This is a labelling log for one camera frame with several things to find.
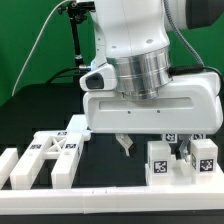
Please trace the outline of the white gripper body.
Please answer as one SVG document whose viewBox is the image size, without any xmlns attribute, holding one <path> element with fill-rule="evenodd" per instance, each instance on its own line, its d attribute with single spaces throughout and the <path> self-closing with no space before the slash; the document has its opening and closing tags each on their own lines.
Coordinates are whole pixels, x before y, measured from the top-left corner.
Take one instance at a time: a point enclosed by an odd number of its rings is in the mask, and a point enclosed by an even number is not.
<svg viewBox="0 0 224 224">
<path fill-rule="evenodd" d="M 223 123 L 215 72 L 175 76 L 156 98 L 146 100 L 125 99 L 116 84 L 110 65 L 80 78 L 84 114 L 95 133 L 214 134 Z"/>
</svg>

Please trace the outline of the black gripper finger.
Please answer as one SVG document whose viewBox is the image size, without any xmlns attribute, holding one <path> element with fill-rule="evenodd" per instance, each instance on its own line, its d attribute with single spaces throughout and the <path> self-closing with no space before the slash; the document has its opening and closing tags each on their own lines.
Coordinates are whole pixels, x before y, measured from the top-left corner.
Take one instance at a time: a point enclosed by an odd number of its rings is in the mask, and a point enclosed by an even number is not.
<svg viewBox="0 0 224 224">
<path fill-rule="evenodd" d="M 122 133 L 117 133 L 115 137 L 119 144 L 124 148 L 126 155 L 129 156 L 130 148 L 133 145 L 131 138 L 127 134 Z"/>
<path fill-rule="evenodd" d="M 187 156 L 188 156 L 188 144 L 191 140 L 191 134 L 181 134 L 179 136 L 179 139 L 181 140 L 181 144 L 179 147 L 179 151 L 180 151 L 180 158 L 187 160 Z"/>
</svg>

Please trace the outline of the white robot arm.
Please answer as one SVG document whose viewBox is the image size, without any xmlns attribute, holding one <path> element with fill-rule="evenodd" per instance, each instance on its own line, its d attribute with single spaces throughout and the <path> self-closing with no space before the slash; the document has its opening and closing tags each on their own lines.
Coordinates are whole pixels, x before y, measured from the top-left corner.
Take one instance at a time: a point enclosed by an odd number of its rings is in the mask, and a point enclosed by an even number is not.
<svg viewBox="0 0 224 224">
<path fill-rule="evenodd" d="M 80 79 L 95 133 L 214 134 L 223 115 L 217 73 L 172 68 L 168 0 L 94 0 L 104 63 Z"/>
</svg>

